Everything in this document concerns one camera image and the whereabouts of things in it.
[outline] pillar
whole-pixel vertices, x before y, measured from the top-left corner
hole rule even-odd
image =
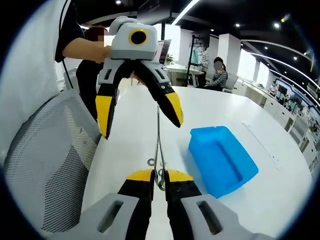
[[[256,82],[258,78],[258,73],[259,73],[259,68],[260,68],[260,62],[255,60],[255,66],[254,66],[254,74],[253,74],[253,81]]]
[[[222,58],[228,74],[237,75],[241,52],[240,39],[231,34],[219,35],[218,57]]]

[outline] black shirt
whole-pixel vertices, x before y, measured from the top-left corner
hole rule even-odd
[[[77,38],[84,38],[84,32],[77,23],[77,9],[73,2],[69,4],[66,11],[61,31],[59,32],[59,39],[55,51],[55,61],[60,63],[65,57],[62,51],[65,47]]]
[[[98,118],[96,109],[97,77],[103,67],[103,63],[83,60],[75,73],[78,80],[80,96],[95,120]]]

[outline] blue plastic tray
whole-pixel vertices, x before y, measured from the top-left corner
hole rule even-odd
[[[208,192],[215,198],[235,191],[259,172],[227,127],[195,128],[191,136],[189,149]]]

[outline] camera lens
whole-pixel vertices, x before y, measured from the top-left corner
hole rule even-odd
[[[131,41],[133,44],[139,45],[143,44],[147,39],[147,35],[144,31],[136,31],[131,36]]]

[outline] laptop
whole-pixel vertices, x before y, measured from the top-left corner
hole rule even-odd
[[[158,41],[158,48],[157,48],[154,59],[159,62],[161,67],[165,65],[170,44],[171,44],[171,40]]]

